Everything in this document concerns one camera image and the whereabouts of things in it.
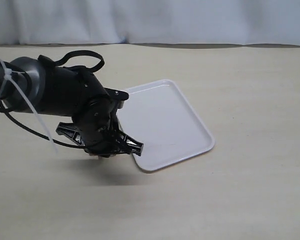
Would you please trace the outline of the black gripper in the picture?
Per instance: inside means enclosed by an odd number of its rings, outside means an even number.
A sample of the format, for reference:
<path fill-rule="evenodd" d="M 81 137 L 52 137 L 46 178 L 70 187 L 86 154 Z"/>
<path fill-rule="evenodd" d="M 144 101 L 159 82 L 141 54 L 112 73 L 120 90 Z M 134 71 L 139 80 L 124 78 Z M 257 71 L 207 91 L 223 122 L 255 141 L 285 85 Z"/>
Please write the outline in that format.
<path fill-rule="evenodd" d="M 100 97 L 89 101 L 77 114 L 73 123 L 60 122 L 55 130 L 85 152 L 108 158 L 111 155 L 142 155 L 144 144 L 120 130 L 117 110 L 122 100 Z"/>

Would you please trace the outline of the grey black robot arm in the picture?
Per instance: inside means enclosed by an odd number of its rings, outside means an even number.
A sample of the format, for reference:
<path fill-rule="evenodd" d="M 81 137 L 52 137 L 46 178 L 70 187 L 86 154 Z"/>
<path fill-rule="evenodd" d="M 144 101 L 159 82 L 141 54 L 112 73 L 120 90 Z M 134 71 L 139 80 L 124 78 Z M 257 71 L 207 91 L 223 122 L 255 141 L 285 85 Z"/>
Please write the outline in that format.
<path fill-rule="evenodd" d="M 11 62 L 0 60 L 0 113 L 16 125 L 13 112 L 69 117 L 60 122 L 56 133 L 69 139 L 68 148 L 82 149 L 91 155 L 141 155 L 143 143 L 124 133 L 117 111 L 129 99 L 125 91 L 104 87 L 95 76 L 104 65 L 66 67 L 72 52 L 53 61 L 19 57 Z"/>

